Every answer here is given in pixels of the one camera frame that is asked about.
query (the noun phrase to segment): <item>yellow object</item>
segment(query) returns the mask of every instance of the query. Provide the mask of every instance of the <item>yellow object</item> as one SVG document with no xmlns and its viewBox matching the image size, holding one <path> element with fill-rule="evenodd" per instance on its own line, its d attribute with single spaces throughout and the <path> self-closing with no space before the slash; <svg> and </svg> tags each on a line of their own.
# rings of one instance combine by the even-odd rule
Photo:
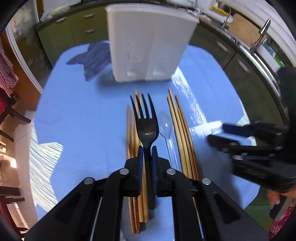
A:
<svg viewBox="0 0 296 241">
<path fill-rule="evenodd" d="M 217 13 L 220 13 L 220 14 L 226 16 L 226 17 L 228 16 L 228 13 L 225 12 L 224 10 L 220 9 L 220 8 L 217 8 L 217 7 L 215 7 L 215 6 L 212 6 L 211 8 L 212 8 L 212 10 L 214 10 L 214 11 L 217 12 Z"/>
</svg>

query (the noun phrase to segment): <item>drawer handle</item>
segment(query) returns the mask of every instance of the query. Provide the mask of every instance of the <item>drawer handle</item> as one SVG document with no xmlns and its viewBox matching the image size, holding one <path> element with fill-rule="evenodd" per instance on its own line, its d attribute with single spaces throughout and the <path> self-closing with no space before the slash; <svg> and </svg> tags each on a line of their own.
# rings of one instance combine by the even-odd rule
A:
<svg viewBox="0 0 296 241">
<path fill-rule="evenodd" d="M 85 33 L 86 34 L 92 34 L 93 32 L 95 32 L 95 30 L 96 30 L 95 28 L 89 29 L 89 30 L 86 30 Z"/>
<path fill-rule="evenodd" d="M 66 19 L 67 19 L 67 17 L 60 18 L 60 19 L 58 19 L 58 20 L 56 21 L 56 23 L 60 23 L 60 22 L 62 22 L 62 21 L 65 21 Z"/>
<path fill-rule="evenodd" d="M 241 60 L 237 60 L 239 65 L 243 68 L 244 71 L 246 71 L 248 74 L 251 73 L 251 71 L 248 69 L 248 67 L 241 61 Z"/>
<path fill-rule="evenodd" d="M 91 14 L 88 14 L 88 15 L 84 15 L 83 17 L 85 19 L 88 19 L 88 18 L 92 18 L 93 16 L 95 16 L 96 14 L 95 13 L 91 13 Z"/>
<path fill-rule="evenodd" d="M 225 45 L 223 45 L 220 41 L 217 41 L 217 45 L 218 45 L 221 49 L 223 49 L 225 52 L 227 52 L 227 53 L 231 53 L 231 51 L 230 51 Z"/>
</svg>

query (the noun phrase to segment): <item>pink clothing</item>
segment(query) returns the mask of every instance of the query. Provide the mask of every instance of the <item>pink clothing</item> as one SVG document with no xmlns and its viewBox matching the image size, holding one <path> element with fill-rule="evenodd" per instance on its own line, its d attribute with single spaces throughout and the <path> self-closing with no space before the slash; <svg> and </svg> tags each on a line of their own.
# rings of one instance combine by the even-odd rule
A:
<svg viewBox="0 0 296 241">
<path fill-rule="evenodd" d="M 285 222 L 287 221 L 287 219 L 289 218 L 289 216 L 291 215 L 293 209 L 289 209 L 286 211 L 284 217 L 280 220 L 280 221 L 273 221 L 269 230 L 269 239 L 272 239 L 277 233 L 278 231 L 280 231 L 280 229 L 282 228 L 282 226 L 285 224 Z"/>
</svg>

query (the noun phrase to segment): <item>red checkered cloth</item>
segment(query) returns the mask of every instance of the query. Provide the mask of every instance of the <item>red checkered cloth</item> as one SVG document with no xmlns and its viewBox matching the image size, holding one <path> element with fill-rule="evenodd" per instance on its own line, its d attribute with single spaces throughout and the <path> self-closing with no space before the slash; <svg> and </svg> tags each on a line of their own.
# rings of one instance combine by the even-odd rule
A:
<svg viewBox="0 0 296 241">
<path fill-rule="evenodd" d="M 12 90 L 17 81 L 18 77 L 13 72 L 13 64 L 7 58 L 0 38 L 0 87 L 5 90 L 8 96 L 12 93 Z"/>
</svg>

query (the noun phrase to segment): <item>kitchen faucet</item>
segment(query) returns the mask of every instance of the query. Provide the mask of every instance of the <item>kitchen faucet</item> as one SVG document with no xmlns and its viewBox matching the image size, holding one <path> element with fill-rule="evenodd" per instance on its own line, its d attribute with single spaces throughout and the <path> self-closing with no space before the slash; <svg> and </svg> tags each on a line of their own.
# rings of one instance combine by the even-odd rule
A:
<svg viewBox="0 0 296 241">
<path fill-rule="evenodd" d="M 254 53 L 258 49 L 258 47 L 262 44 L 263 40 L 266 38 L 266 33 L 270 24 L 271 24 L 271 20 L 268 19 L 263 25 L 263 27 L 258 31 L 258 33 L 260 34 L 260 37 L 255 43 L 253 43 L 253 39 L 251 36 L 252 43 L 251 43 L 250 53 Z"/>
<path fill-rule="evenodd" d="M 226 27 L 227 20 L 228 20 L 229 17 L 230 17 L 230 14 L 231 14 L 231 8 L 230 8 L 228 5 L 226 5 L 226 4 L 223 4 L 223 5 L 224 5 L 224 6 L 227 6 L 227 7 L 229 8 L 228 16 L 227 16 L 227 18 L 225 19 L 225 21 L 224 21 L 223 24 L 222 24 L 222 28 L 224 29 L 224 28 Z"/>
</svg>

